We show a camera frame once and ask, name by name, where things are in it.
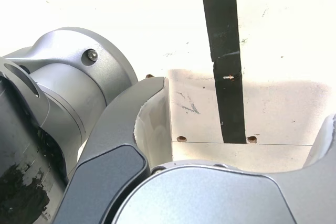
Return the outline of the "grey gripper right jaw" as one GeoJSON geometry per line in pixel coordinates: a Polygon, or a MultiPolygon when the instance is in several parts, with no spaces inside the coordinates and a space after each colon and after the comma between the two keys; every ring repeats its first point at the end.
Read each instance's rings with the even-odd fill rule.
{"type": "Polygon", "coordinates": [[[113,223],[335,223],[335,116],[298,170],[183,165],[142,182],[113,223]]]}

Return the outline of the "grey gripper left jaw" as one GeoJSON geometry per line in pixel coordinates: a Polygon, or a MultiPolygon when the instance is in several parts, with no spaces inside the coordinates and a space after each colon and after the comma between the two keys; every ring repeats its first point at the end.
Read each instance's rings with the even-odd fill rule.
{"type": "Polygon", "coordinates": [[[171,162],[169,81],[144,79],[118,95],[95,124],[54,223],[110,223],[154,167],[171,162]]]}

